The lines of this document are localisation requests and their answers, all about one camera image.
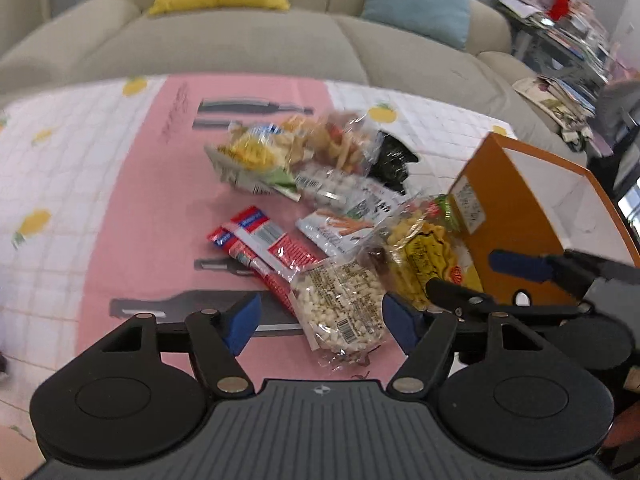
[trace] white label sticker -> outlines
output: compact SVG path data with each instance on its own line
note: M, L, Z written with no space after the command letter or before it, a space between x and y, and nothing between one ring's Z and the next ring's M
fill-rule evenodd
M465 221L466 230L472 235L486 220L486 214L480 205L468 178L463 175L451 189L453 199Z

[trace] paper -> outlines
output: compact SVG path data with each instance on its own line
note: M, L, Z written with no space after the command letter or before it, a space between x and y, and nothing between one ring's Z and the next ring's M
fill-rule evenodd
M515 12L520 18L526 20L537 12L542 12L539 8L521 2L520 0L498 0L509 10Z

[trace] black snack package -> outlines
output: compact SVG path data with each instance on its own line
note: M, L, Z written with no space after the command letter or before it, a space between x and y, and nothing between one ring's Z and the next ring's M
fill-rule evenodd
M393 135L381 130L384 135L378 161L371 167L369 176L385 187L404 194L402 183L409 177L405 164L418 162L418 156Z

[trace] metal screw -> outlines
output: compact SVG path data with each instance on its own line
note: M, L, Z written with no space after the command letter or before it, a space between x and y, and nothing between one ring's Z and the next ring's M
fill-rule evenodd
M218 381L218 389L226 394L239 394L248 387L248 381L242 377L225 377Z
M394 390L401 394L417 394L424 390L424 383L414 377L402 377L394 381Z

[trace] yellow snack package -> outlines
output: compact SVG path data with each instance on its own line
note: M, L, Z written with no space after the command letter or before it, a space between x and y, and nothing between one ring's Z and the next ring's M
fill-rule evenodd
M366 251L386 290L425 310L432 305L425 292L432 278L482 292L471 255L456 236L458 231L446 195L421 195L382 222Z

